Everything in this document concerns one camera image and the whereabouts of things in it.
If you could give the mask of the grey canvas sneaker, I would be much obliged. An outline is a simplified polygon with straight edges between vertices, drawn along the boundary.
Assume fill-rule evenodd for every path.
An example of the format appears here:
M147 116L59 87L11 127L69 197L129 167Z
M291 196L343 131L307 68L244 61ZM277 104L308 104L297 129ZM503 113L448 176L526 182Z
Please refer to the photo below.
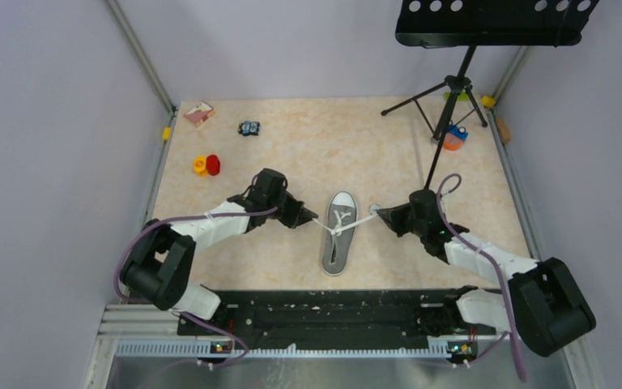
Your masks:
M346 191L338 192L330 201L326 225L333 228L339 222L339 219L342 219L343 224L350 224L358 220L356 200ZM338 236L326 234L322 254L322 268L327 275L339 276L344 272L355 230L356 228L349 229Z

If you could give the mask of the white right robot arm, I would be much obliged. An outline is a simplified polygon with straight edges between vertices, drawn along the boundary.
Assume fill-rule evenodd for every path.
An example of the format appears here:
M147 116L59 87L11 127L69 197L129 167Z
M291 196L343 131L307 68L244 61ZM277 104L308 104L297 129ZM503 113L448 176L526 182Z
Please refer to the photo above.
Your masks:
M496 293L463 289L442 312L448 331L463 334L482 324L516 332L532 352L548 357L596 328L594 312L565 262L512 254L451 224L435 192L418 190L407 203L375 214L397 236L418 237L431 256L498 285Z

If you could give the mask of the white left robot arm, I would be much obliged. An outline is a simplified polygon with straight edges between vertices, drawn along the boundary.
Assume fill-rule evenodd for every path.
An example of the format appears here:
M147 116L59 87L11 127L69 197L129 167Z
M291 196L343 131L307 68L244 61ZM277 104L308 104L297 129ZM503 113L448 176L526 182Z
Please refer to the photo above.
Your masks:
M217 335L226 327L228 315L215 292L191 282L194 256L268 220L295 229L317 217L288 192L285 175L262 169L243 193L226 198L208 212L150 220L123 251L114 287L125 285L159 310L194 316L204 332Z

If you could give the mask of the small round white token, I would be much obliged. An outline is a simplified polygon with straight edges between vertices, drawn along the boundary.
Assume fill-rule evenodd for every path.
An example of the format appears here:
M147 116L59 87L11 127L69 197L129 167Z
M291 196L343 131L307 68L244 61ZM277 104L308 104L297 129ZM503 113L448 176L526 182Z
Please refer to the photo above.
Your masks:
M382 206L380 206L379 204L376 204L376 203L371 204L371 205L369 206L369 212L370 212L371 214L375 214L375 213L377 213L377 212L378 212L379 210L381 210L381 209L382 209Z

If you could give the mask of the red round toy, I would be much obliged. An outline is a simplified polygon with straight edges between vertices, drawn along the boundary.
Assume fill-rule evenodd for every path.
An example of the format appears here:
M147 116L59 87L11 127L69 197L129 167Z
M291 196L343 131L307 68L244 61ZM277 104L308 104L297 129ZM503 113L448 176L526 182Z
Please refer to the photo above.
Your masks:
M206 158L206 170L210 176L217 176L221 170L221 162L217 155L209 155Z

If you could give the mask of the small black blue toy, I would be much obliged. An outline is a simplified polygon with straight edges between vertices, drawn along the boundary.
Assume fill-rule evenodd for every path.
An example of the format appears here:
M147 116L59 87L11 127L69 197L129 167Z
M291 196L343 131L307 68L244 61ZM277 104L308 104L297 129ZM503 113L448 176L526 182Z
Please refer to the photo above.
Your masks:
M239 124L238 133L243 136L258 136L260 128L260 122L244 121Z

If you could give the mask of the yellow round toy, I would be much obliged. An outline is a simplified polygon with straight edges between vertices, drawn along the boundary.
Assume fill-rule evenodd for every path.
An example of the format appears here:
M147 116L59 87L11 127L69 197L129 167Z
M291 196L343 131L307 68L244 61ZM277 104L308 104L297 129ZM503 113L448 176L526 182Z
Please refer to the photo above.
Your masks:
M207 157L197 156L193 162L193 170L199 177L207 177L209 175L207 170Z

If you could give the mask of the orange blue toy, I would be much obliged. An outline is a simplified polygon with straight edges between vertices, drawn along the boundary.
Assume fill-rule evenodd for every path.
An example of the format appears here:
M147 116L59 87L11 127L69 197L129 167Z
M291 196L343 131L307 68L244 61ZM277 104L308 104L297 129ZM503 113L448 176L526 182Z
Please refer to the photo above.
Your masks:
M443 148L455 152L463 146L467 137L468 131L466 127L450 125L448 132L445 134Z

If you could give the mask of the pink and white box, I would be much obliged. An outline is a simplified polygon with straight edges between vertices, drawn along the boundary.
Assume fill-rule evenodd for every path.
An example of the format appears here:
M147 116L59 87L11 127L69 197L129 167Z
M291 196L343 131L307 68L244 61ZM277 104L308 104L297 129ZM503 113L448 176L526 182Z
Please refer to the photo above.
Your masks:
M188 109L183 117L195 128L198 128L214 114L215 109L213 106L209 105L207 102L200 101L191 109Z

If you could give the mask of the yellow corner clip left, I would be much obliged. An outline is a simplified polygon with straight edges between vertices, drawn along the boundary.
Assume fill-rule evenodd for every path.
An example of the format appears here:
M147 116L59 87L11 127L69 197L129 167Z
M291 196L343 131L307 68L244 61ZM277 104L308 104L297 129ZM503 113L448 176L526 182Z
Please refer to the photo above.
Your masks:
M170 136L171 136L171 128L167 126L163 129L163 132L161 135L162 141L168 142L170 139Z

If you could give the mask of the yellow corner clip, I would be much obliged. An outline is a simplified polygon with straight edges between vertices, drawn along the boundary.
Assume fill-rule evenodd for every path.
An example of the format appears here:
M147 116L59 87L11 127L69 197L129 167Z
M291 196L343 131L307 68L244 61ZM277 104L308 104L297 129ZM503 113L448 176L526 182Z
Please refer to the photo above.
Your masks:
M170 136L171 136L171 128L167 126L163 129L163 132L161 135L162 141L168 142L170 139Z
M496 105L496 99L489 95L482 95L479 101L487 109L491 109Z

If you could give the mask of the yellow corner clip right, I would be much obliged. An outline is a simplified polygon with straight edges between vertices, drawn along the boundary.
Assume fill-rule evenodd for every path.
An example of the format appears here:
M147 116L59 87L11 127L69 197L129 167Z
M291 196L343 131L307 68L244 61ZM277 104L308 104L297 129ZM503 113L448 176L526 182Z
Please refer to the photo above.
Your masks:
M496 105L496 99L489 95L482 95L479 101L487 109L491 109Z

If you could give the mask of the black music stand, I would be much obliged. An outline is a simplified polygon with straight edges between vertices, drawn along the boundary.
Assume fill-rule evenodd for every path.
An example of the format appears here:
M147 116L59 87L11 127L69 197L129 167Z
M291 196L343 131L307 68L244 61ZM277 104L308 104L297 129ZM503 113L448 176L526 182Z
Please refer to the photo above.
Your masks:
M598 0L402 2L395 29L395 39L400 45L422 49L466 48L456 74L448 75L436 86L381 111L385 116L442 88L449 89L439 121L430 128L437 149L425 189L432 182L458 97L474 96L467 71L476 49L480 46L576 45L598 3Z

